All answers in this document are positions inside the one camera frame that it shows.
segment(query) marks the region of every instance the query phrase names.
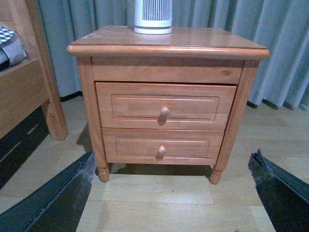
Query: wooden bed frame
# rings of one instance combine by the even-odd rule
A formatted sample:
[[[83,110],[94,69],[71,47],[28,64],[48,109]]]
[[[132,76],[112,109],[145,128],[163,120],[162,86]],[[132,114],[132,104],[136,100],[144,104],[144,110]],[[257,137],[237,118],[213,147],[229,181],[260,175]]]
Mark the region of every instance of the wooden bed frame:
[[[0,26],[16,30],[28,60],[0,72],[0,138],[42,106],[53,140],[68,128],[35,0],[1,0]]]

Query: gray cloth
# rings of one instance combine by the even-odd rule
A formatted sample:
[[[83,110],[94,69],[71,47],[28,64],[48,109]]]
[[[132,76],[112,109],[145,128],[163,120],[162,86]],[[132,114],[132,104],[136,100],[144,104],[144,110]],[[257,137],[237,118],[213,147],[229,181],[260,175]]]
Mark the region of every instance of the gray cloth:
[[[15,34],[9,41],[4,44],[2,50],[10,60],[10,66],[16,65],[27,58],[27,55],[17,34]]]
[[[14,30],[0,27],[0,46],[2,47],[2,45],[9,41],[15,34],[16,31]]]
[[[6,56],[5,52],[0,48],[0,64],[9,61],[9,58]]]

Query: white air purifier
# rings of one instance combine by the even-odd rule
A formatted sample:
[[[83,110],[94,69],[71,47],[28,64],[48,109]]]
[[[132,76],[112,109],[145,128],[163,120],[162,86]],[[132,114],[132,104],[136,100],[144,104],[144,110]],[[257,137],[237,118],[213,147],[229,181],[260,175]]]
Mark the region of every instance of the white air purifier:
[[[172,0],[135,0],[134,31],[141,34],[172,32]]]

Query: nightstand top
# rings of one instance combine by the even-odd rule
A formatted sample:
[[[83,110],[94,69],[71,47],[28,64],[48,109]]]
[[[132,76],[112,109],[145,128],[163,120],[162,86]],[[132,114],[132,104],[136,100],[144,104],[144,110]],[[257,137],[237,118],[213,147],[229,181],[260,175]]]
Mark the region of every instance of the nightstand top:
[[[171,34],[147,35],[132,28],[101,28],[68,47],[74,56],[230,58],[262,60],[269,51],[222,29],[173,28]]]

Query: drawer panel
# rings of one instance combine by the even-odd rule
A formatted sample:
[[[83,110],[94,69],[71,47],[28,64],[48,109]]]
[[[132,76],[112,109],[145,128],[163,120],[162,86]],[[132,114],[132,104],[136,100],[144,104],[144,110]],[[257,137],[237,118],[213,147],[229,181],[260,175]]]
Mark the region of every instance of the drawer panel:
[[[92,58],[95,81],[238,84],[242,60]]]
[[[215,164],[223,131],[103,129],[108,162]]]
[[[224,131],[236,87],[96,83],[103,128]]]

